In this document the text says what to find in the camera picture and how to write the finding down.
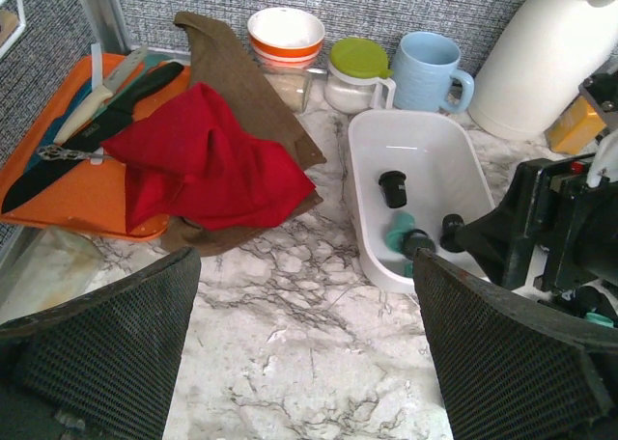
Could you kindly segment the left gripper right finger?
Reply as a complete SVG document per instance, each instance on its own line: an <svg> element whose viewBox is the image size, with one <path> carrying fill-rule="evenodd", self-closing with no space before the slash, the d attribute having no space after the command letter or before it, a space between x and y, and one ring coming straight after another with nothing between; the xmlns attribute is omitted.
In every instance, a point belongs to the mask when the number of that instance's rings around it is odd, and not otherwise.
<svg viewBox="0 0 618 440"><path fill-rule="evenodd" d="M419 250L413 279L456 439L614 439L617 332Z"/></svg>

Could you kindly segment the red cloth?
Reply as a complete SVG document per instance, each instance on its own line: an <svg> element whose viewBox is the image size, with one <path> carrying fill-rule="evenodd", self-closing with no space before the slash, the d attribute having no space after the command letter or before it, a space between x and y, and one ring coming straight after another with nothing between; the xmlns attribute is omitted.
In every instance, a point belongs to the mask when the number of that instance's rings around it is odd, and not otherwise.
<svg viewBox="0 0 618 440"><path fill-rule="evenodd" d="M159 214L209 231L274 228L315 185L284 147L243 130L227 102L198 83L105 140L126 166L126 228Z"/></svg>

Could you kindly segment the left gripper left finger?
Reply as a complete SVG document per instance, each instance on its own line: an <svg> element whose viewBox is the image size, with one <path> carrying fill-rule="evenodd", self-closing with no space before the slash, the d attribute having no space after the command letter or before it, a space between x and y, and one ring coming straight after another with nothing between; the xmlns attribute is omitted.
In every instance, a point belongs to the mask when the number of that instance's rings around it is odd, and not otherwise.
<svg viewBox="0 0 618 440"><path fill-rule="evenodd" d="M182 248L1 326L1 436L58 439L58 411L98 439L162 437L201 262Z"/></svg>

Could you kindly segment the black capsule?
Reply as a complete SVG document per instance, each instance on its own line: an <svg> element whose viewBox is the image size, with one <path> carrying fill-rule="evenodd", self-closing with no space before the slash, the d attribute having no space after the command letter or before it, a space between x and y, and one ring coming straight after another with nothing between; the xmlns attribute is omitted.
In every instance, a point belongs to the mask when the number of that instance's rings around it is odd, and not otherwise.
<svg viewBox="0 0 618 440"><path fill-rule="evenodd" d="M379 186L389 208L400 208L407 204L406 179L407 176L397 170L380 175Z"/></svg>
<svg viewBox="0 0 618 440"><path fill-rule="evenodd" d="M447 252L459 254L464 248L456 239L459 228L464 226L463 218L457 213L450 213L444 216L441 224L441 235L439 245Z"/></svg>
<svg viewBox="0 0 618 440"><path fill-rule="evenodd" d="M426 249L436 252L434 241L421 229L413 229L402 236L401 252L404 257L412 261L417 250Z"/></svg>

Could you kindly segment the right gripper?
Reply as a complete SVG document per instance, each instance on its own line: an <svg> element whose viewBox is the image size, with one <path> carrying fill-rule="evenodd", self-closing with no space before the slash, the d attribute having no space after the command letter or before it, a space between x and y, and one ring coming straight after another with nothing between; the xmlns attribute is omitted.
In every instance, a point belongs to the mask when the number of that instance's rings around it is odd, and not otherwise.
<svg viewBox="0 0 618 440"><path fill-rule="evenodd" d="M500 204L456 231L457 243L489 280L522 287L537 249L546 254L534 279L541 291L563 292L601 279L617 282L617 184L587 183L591 153L522 162Z"/></svg>

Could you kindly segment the white storage basket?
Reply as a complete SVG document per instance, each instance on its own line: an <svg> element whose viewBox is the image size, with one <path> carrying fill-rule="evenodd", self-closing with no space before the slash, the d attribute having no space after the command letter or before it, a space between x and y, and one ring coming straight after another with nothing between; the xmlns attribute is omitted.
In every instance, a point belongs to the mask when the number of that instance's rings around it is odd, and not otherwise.
<svg viewBox="0 0 618 440"><path fill-rule="evenodd" d="M472 142L443 115L404 110L362 112L351 120L348 138L350 209L361 269L380 289L412 293L407 259L385 242L399 210L388 207L379 177L388 171L405 175L407 203L401 211L437 241L446 215L469 223L494 208Z"/></svg>

